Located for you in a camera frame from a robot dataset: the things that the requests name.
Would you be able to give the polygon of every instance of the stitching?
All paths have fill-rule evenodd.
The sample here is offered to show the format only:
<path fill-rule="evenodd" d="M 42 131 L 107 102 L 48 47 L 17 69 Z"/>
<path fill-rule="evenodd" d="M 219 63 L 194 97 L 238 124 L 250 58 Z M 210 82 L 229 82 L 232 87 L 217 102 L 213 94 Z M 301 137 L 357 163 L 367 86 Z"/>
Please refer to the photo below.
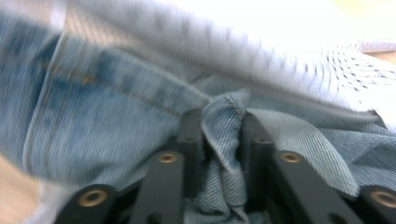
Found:
<path fill-rule="evenodd" d="M 49 64 L 50 64 L 50 61 L 44 61 L 43 63 L 40 63 L 39 66 L 42 66 L 44 69 L 48 69 L 49 68 Z M 59 66 L 58 63 L 54 64 L 54 68 L 53 68 L 52 74 L 62 73 L 63 71 L 69 72 L 64 67 Z M 77 81 L 77 77 L 84 77 L 82 79 L 82 81 L 81 81 L 81 83 L 84 86 L 87 85 L 87 84 L 97 84 L 97 85 L 100 85 L 100 86 L 104 86 L 104 87 L 110 88 L 111 90 L 118 91 L 118 92 L 120 92 L 122 94 L 125 94 L 126 96 L 128 96 L 128 97 L 130 97 L 132 99 L 136 99 L 136 100 L 141 101 L 143 103 L 146 103 L 148 105 L 152 105 L 152 106 L 154 106 L 154 107 L 156 107 L 156 108 L 158 108 L 158 109 L 170 114 L 171 116 L 174 116 L 174 117 L 177 117 L 177 118 L 181 117 L 180 113 L 177 113 L 176 111 L 172 110 L 171 108 L 163 107 L 162 105 L 159 105 L 159 104 L 155 103 L 155 101 L 152 101 L 149 98 L 144 97 L 142 95 L 132 93 L 131 91 L 128 91 L 128 90 L 122 88 L 121 86 L 114 86 L 114 85 L 110 85 L 110 84 L 108 84 L 108 83 L 106 83 L 104 81 L 99 81 L 99 80 L 95 79 L 93 75 L 90 75 L 88 73 L 79 72 L 78 68 L 74 69 L 71 72 L 73 73 L 72 81 Z M 47 102 L 47 97 L 48 96 L 46 95 L 46 98 L 45 98 L 43 104 Z"/>
<path fill-rule="evenodd" d="M 152 106 L 156 107 L 157 109 L 160 109 L 160 110 L 162 110 L 162 111 L 164 111 L 164 112 L 166 112 L 166 113 L 168 113 L 168 114 L 170 114 L 170 115 L 172 115 L 174 117 L 177 117 L 177 118 L 181 117 L 180 113 L 177 113 L 176 111 L 172 110 L 171 108 L 166 108 L 166 107 L 164 107 L 162 105 L 159 105 L 155 101 L 152 101 L 152 100 L 150 100 L 149 98 L 147 98 L 147 97 L 145 97 L 143 95 L 139 95 L 139 94 L 133 93 L 132 91 L 128 91 L 128 90 L 122 88 L 121 86 L 109 85 L 106 82 L 98 81 L 98 80 L 93 81 L 93 83 L 95 83 L 97 85 L 100 85 L 100 86 L 104 86 L 104 87 L 110 88 L 110 89 L 112 89 L 114 91 L 118 91 L 118 92 L 120 92 L 122 94 L 125 94 L 126 96 L 132 98 L 132 99 L 141 101 L 141 102 L 146 103 L 148 105 L 152 105 Z"/>
<path fill-rule="evenodd" d="M 85 47 L 86 47 L 86 43 L 84 43 L 82 46 L 82 51 L 79 54 L 80 59 L 85 51 Z M 81 62 L 81 60 L 78 60 L 78 65 L 76 67 L 76 70 L 78 70 L 81 67 L 80 62 Z M 49 136 L 49 141 L 48 141 L 48 143 L 45 147 L 45 150 L 44 150 L 45 151 L 44 153 L 45 153 L 46 172 L 47 172 L 46 175 L 48 178 L 51 177 L 51 171 L 50 171 L 50 166 L 49 166 L 49 164 L 50 164 L 50 149 L 52 147 L 52 143 L 55 138 L 55 134 L 58 132 L 59 126 L 61 124 L 61 119 L 63 118 L 64 111 L 66 110 L 66 103 L 67 103 L 68 98 L 70 97 L 70 93 L 71 93 L 72 89 L 73 89 L 73 85 L 69 85 L 69 87 L 67 89 L 66 96 L 64 97 L 64 100 L 62 101 L 61 110 L 59 111 L 58 116 L 55 120 L 53 131 L 51 132 L 51 134 Z"/>
<path fill-rule="evenodd" d="M 62 45 L 61 45 L 61 48 L 60 48 L 60 52 L 62 52 L 64 50 L 64 43 L 65 43 L 65 41 L 62 42 Z M 45 96 L 44 96 L 43 102 L 42 102 L 41 105 L 37 105 L 38 106 L 37 117 L 35 118 L 35 120 L 33 120 L 33 122 L 35 124 L 39 120 L 41 120 L 41 117 L 42 117 L 42 114 L 43 114 L 43 107 L 46 105 L 46 103 L 47 103 L 47 101 L 49 99 L 49 95 L 50 95 L 50 91 L 52 89 L 52 83 L 53 83 L 56 71 L 57 71 L 57 66 L 55 65 L 55 67 L 53 69 L 53 72 L 52 72 L 53 75 L 50 76 L 48 89 L 47 89 L 47 92 L 45 92 Z M 26 149 L 28 149 L 26 151 L 26 166 L 27 166 L 26 169 L 27 169 L 28 173 L 30 173 L 30 174 L 32 173 L 32 164 L 31 164 L 31 162 L 29 162 L 29 158 L 30 158 L 30 155 L 31 155 L 32 150 L 33 150 L 32 147 L 33 147 L 34 139 L 35 139 L 35 136 L 37 134 L 37 128 L 38 128 L 37 127 L 38 125 L 35 125 L 35 124 L 32 123 L 33 129 L 32 129 L 32 132 L 31 132 L 31 138 L 30 138 L 30 141 L 28 143 L 28 147 L 26 148 Z"/>

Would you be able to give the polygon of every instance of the denim fabric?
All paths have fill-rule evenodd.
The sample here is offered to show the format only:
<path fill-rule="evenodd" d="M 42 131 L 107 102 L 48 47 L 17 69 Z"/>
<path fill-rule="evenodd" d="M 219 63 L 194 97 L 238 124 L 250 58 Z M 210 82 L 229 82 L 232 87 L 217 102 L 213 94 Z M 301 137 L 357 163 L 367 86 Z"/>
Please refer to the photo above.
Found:
<path fill-rule="evenodd" d="M 396 189 L 395 136 L 377 116 L 326 114 L 254 90 L 249 97 L 236 91 L 243 83 L 179 61 L 165 69 L 137 55 L 0 14 L 0 152 L 68 194 L 94 183 L 122 189 L 144 176 L 148 157 L 177 133 L 180 115 L 201 107 L 215 156 L 205 168 L 205 190 L 186 200 L 185 222 L 257 223 L 265 217 L 245 214 L 233 156 L 248 110 L 277 149 L 304 154 L 330 186 L 351 195 L 366 184 Z M 41 206 L 51 223 L 64 200 L 43 203 L 51 204 Z"/>

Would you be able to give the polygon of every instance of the wooden surface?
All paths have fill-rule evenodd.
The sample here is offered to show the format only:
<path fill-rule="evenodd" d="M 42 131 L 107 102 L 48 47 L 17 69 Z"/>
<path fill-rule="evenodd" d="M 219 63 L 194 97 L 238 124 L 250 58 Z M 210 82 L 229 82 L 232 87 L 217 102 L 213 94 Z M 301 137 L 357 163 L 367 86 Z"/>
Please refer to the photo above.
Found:
<path fill-rule="evenodd" d="M 37 206 L 37 181 L 0 156 L 0 223 L 21 223 Z"/>
<path fill-rule="evenodd" d="M 368 53 L 377 59 L 382 61 L 386 61 L 388 63 L 396 64 L 396 51 L 389 51 L 389 52 L 378 52 L 378 53 Z"/>

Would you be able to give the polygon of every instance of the brass insert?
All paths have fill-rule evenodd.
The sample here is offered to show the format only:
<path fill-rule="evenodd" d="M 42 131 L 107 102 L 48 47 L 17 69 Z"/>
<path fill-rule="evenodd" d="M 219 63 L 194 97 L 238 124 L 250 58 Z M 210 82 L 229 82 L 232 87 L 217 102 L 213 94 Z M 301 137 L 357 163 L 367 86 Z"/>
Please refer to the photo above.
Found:
<path fill-rule="evenodd" d="M 381 190 L 373 191 L 370 196 L 378 203 L 390 207 L 396 208 L 396 196 Z"/>
<path fill-rule="evenodd" d="M 160 156 L 159 161 L 163 163 L 171 163 L 177 160 L 177 156 L 172 153 L 163 154 Z"/>
<path fill-rule="evenodd" d="M 79 205 L 83 207 L 93 207 L 102 202 L 107 198 L 107 192 L 102 189 L 92 189 L 85 194 L 81 195 L 78 199 Z"/>
<path fill-rule="evenodd" d="M 295 163 L 295 162 L 299 162 L 301 158 L 300 156 L 293 153 L 283 153 L 282 160 Z"/>

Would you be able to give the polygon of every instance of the light blue denim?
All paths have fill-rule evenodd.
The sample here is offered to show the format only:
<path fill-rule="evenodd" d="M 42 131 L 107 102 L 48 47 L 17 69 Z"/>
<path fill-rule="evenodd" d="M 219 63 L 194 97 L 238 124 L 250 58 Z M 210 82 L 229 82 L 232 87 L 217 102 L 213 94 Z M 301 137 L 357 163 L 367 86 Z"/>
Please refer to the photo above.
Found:
<path fill-rule="evenodd" d="M 250 111 L 277 149 L 303 154 L 330 186 L 351 195 L 368 184 L 396 189 L 396 137 L 377 116 L 289 104 L 150 52 L 103 49 L 0 14 L 2 155 L 66 186 L 122 189 L 144 176 L 149 156 L 177 133 L 181 114 L 201 107 L 215 156 L 205 190 L 186 200 L 185 223 L 263 223 L 262 214 L 244 212 L 247 193 L 234 157 Z"/>

